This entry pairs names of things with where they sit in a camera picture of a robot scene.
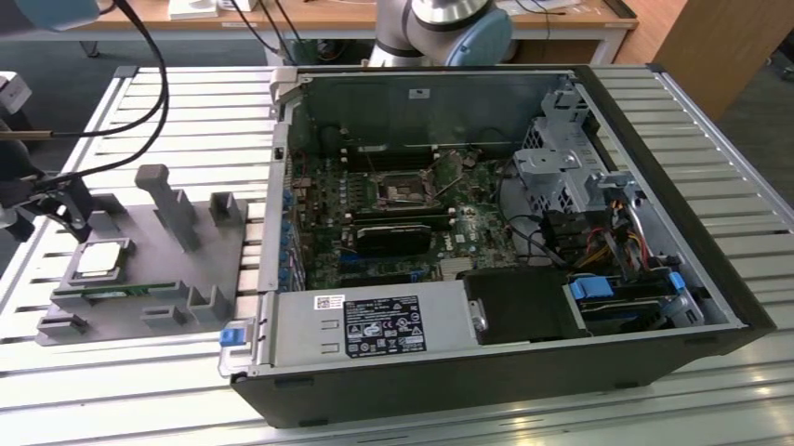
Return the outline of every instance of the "gray carpet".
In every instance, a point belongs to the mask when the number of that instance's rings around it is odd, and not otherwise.
[[[729,108],[718,126],[789,203],[794,203],[794,82],[781,78],[789,62],[774,57]]]
[[[265,61],[255,41],[159,43],[170,66],[261,65]],[[77,42],[0,43],[0,69],[19,72],[34,96],[26,106],[36,128],[82,130],[119,65],[153,66],[150,51],[139,42],[106,42],[98,59],[85,57]],[[794,200],[794,83],[778,70],[760,71],[742,97],[726,113],[720,127],[768,177],[773,186]],[[58,171],[74,141],[47,141],[31,150],[34,163]],[[16,244],[0,230],[0,271]]]

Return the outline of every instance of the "black cable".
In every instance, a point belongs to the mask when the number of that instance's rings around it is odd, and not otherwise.
[[[530,232],[530,240],[536,240],[533,237],[536,237],[536,234],[541,234],[541,230],[534,230],[533,232]],[[526,264],[530,264],[530,261],[533,260],[533,244],[529,243],[528,247],[526,247]]]
[[[150,46],[151,54],[155,56],[155,58],[158,60],[158,68],[161,70],[161,83],[162,83],[161,98],[158,99],[158,104],[162,104],[162,107],[163,107],[163,110],[161,111],[161,120],[158,121],[158,126],[155,127],[154,132],[151,132],[150,139],[147,140],[147,142],[145,143],[142,148],[138,150],[138,152],[134,153],[130,157],[125,158],[123,160],[117,161],[115,163],[99,165],[98,167],[93,167],[91,169],[86,169],[79,172],[73,172],[70,174],[62,175],[61,177],[47,179],[38,185],[39,188],[46,189],[48,187],[56,186],[59,183],[63,183],[65,181],[69,181],[69,180],[73,180],[77,178],[83,178],[86,176],[97,174],[99,172],[106,172],[111,169],[117,169],[122,165],[129,164],[133,161],[135,161],[138,158],[141,158],[143,156],[143,154],[147,152],[151,145],[154,144],[154,141],[161,136],[161,133],[163,132],[163,127],[166,126],[166,122],[169,120],[169,107],[170,107],[169,72],[167,72],[167,68],[166,68],[166,60],[163,59],[163,53],[161,52],[161,48],[158,47],[158,44],[155,44],[154,39],[151,38],[151,34],[150,34],[150,30],[147,29],[147,25],[145,25],[145,22],[138,17],[138,14],[135,13],[135,10],[133,9],[129,1],[127,0],[115,0],[115,4],[118,5],[119,9],[122,10],[125,15],[130,19],[130,22],[133,23],[133,25],[141,32],[141,35],[145,37],[145,40],[147,41],[147,45]],[[157,110],[159,108],[158,104],[155,104],[155,108],[153,109],[153,111],[150,111],[150,113],[147,113],[149,116],[153,116],[154,113],[157,112]]]
[[[269,43],[265,41],[265,39],[262,39],[262,36],[259,35],[259,33],[257,32],[257,30],[254,29],[254,25],[249,21],[249,18],[246,17],[246,15],[243,14],[242,9],[238,6],[238,0],[233,0],[233,7],[235,7],[235,11],[239,14],[239,18],[243,20],[243,23],[246,24],[246,28],[249,28],[249,31],[251,31],[251,34],[254,35],[254,37],[257,38],[257,40],[259,41],[259,43],[262,44],[262,46],[265,46],[265,48],[269,51],[271,51],[278,57],[281,57],[281,55],[278,54],[278,49],[275,49],[273,46],[269,45]]]
[[[127,0],[115,0],[114,6],[115,7],[119,7],[122,9],[122,12],[125,12],[125,15],[127,16],[127,18],[130,19],[130,21],[133,21],[131,15],[127,13],[126,9],[123,7],[121,7],[121,5],[127,5],[129,11],[133,13],[133,17],[135,17],[138,19],[138,22],[142,25],[143,29],[142,28],[138,28],[138,26],[137,26],[138,31],[142,34],[145,34],[145,33],[149,34],[150,32],[147,31],[147,27],[143,24],[143,22],[141,21],[141,19],[138,18],[138,14],[135,14],[135,11],[133,10],[133,7],[127,3]],[[125,125],[122,125],[121,127],[117,127],[117,128],[109,128],[107,130],[98,130],[98,131],[94,131],[94,132],[52,132],[51,135],[50,135],[50,137],[52,139],[109,137],[110,135],[115,135],[117,133],[122,133],[122,132],[126,132],[127,130],[133,130],[139,125],[142,125],[143,123],[146,123],[150,120],[150,118],[154,116],[154,114],[158,113],[158,110],[161,110],[161,107],[163,106],[163,102],[166,101],[166,96],[167,95],[169,95],[169,79],[161,85],[161,95],[158,96],[158,101],[155,102],[155,104],[151,107],[150,111],[147,111],[147,114],[145,114],[141,118],[138,118],[131,123],[125,124]]]
[[[262,7],[262,10],[265,11],[265,16],[269,18],[269,22],[271,23],[271,27],[274,28],[275,37],[278,38],[278,42],[285,47],[285,54],[287,54],[287,60],[290,61],[290,64],[293,66],[297,66],[298,64],[295,63],[295,58],[293,57],[290,47],[287,46],[287,42],[285,41],[282,32],[278,30],[278,26],[275,26],[275,21],[274,21],[274,16],[271,16],[271,11],[269,11],[269,8],[265,7],[265,3],[262,2],[262,0],[257,0],[257,2],[259,3],[259,7]]]
[[[566,13],[565,12],[549,12],[549,9],[546,9],[546,7],[541,3],[538,3],[538,0],[530,0],[530,1],[544,10],[544,12],[534,11],[533,9],[526,7],[521,3],[521,0],[517,0],[517,5],[520,5],[521,9],[524,9],[526,12],[529,12],[532,14],[542,14],[546,17],[546,42],[544,43],[544,48],[541,50],[541,60],[546,60],[546,46],[549,46],[549,42],[552,41],[552,20],[549,19],[549,16],[565,16]]]
[[[105,16],[106,14],[110,14],[111,12],[115,11],[115,8],[117,8],[115,3],[111,3],[111,5],[109,7],[99,10],[99,15]]]
[[[524,232],[521,232],[517,227],[513,225],[513,217],[508,218],[505,216],[505,211],[502,209],[502,186],[505,183],[505,172],[508,170],[508,167],[514,163],[513,161],[513,157],[508,160],[508,163],[505,163],[505,166],[502,168],[502,172],[500,174],[500,182],[497,184],[497,193],[496,193],[496,199],[497,199],[497,209],[500,211],[500,217],[502,218],[502,220],[505,221],[505,223],[508,223],[508,226],[510,227],[510,229],[513,230],[513,232],[522,237],[528,242],[530,242],[542,252],[545,255],[549,256],[549,258],[552,259],[553,262],[556,262],[556,264],[565,269],[572,269],[572,265],[569,265],[569,262],[566,262],[561,256],[557,255],[557,253],[549,248],[549,246],[546,246],[544,243],[533,240],[530,238],[529,235],[526,235]]]
[[[278,10],[282,11],[282,16],[285,16],[285,20],[287,21],[287,24],[290,25],[293,34],[295,34],[295,40],[298,41],[298,45],[301,46],[301,52],[303,53],[305,58],[307,58],[307,60],[309,60],[309,53],[307,53],[307,48],[305,47],[303,39],[301,38],[301,34],[298,33],[298,30],[295,29],[295,25],[293,24],[293,20],[290,19],[290,14],[287,14],[287,11],[285,10],[285,7],[282,6],[282,1],[275,0],[275,5],[278,6]]]

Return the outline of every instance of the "warning label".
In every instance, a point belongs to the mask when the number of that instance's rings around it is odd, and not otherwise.
[[[350,358],[426,351],[419,298],[345,302],[345,346]]]

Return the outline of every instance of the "power cable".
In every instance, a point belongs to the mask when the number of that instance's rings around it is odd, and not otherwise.
[[[285,48],[285,54],[287,54],[287,60],[290,61],[290,64],[293,66],[297,66],[298,64],[295,63],[295,58],[293,57],[290,47],[287,46],[287,41],[285,40],[285,36],[282,35],[282,32],[278,30],[278,26],[275,26],[275,20],[274,20],[274,16],[271,15],[271,11],[269,11],[269,8],[265,7],[265,3],[262,2],[262,0],[257,0],[257,3],[259,4],[259,7],[262,7],[262,10],[265,11],[265,16],[269,18],[269,22],[271,23],[271,27],[274,28],[275,37],[278,38],[279,44]]]
[[[130,157],[127,157],[123,160],[119,160],[114,163],[99,165],[98,167],[93,167],[93,168],[82,170],[79,172],[73,172],[73,173],[65,174],[61,177],[47,179],[38,184],[38,188],[46,189],[47,187],[54,187],[58,184],[63,183],[65,181],[69,181],[69,180],[73,180],[77,178],[83,178],[86,176],[97,174],[99,172],[106,172],[111,169],[117,169],[118,167],[121,167],[125,164],[130,164],[133,161],[135,161],[138,158],[141,158],[145,153],[147,153],[151,145],[154,144],[154,141],[161,137],[161,133],[163,132],[163,127],[166,126],[166,122],[169,121],[169,108],[170,108],[169,72],[167,72],[167,68],[166,68],[166,60],[163,59],[163,53],[161,52],[161,48],[158,47],[158,44],[155,44],[154,39],[151,38],[151,34],[150,34],[150,30],[147,29],[147,25],[145,25],[145,22],[138,17],[138,14],[135,13],[135,10],[133,9],[133,6],[130,5],[129,1],[127,0],[115,0],[115,4],[118,5],[119,9],[122,10],[125,15],[130,19],[130,22],[135,26],[135,29],[141,32],[141,35],[143,36],[145,40],[147,41],[147,45],[150,46],[151,54],[155,56],[155,58],[158,60],[158,68],[161,71],[161,83],[162,83],[161,84],[161,97],[158,98],[158,102],[155,103],[155,106],[153,107],[150,112],[145,115],[146,119],[137,120],[135,121],[138,123],[137,125],[134,125],[133,127],[129,127],[129,125],[126,125],[126,127],[134,128],[135,126],[143,124],[153,117],[153,115],[158,112],[158,109],[162,108],[158,126],[155,127],[154,131],[151,132],[150,139],[147,140],[147,142],[145,143],[142,148]],[[119,130],[121,128],[122,127],[119,127],[118,129],[113,129],[115,131],[114,133],[118,133],[119,131],[122,131],[122,130]],[[73,138],[89,138],[93,136],[105,136],[105,135],[107,135],[107,131],[86,132],[82,134],[71,134],[71,135],[75,135]]]
[[[254,29],[254,25],[249,21],[246,14],[243,14],[242,9],[239,8],[238,1],[237,0],[231,0],[231,1],[233,1],[233,7],[235,7],[235,11],[239,14],[239,18],[243,20],[243,23],[246,24],[246,28],[249,28],[249,31],[251,31],[251,34],[254,35],[254,37],[257,38],[257,40],[259,41],[262,46],[265,46],[265,48],[269,51],[271,51],[278,57],[281,57],[281,55],[278,54],[278,49],[275,49],[273,46],[269,45],[269,43],[265,41],[265,39],[262,38],[262,36],[257,32],[257,30]]]
[[[524,3],[521,2],[521,0],[517,0],[517,5],[520,5],[521,9],[524,9],[526,12],[529,12],[530,14],[542,14],[544,17],[546,18],[546,42],[544,43],[544,49],[541,50],[541,60],[546,59],[546,46],[549,45],[549,42],[552,41],[552,20],[549,19],[549,16],[565,16],[568,15],[568,13],[565,12],[549,12],[549,9],[546,9],[546,7],[538,2],[538,0],[530,0],[536,6],[538,6],[544,12],[536,11],[534,9],[530,9],[529,7],[526,7],[524,5]]]

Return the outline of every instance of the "desk leg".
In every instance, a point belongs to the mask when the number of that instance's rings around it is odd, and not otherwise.
[[[99,57],[99,42],[95,41],[79,41],[79,45],[83,48],[83,52],[86,53],[86,56],[89,56],[91,59]]]
[[[598,43],[596,53],[593,53],[592,64],[608,65],[616,60],[621,44],[626,38],[626,30],[616,28],[608,31],[605,39]]]

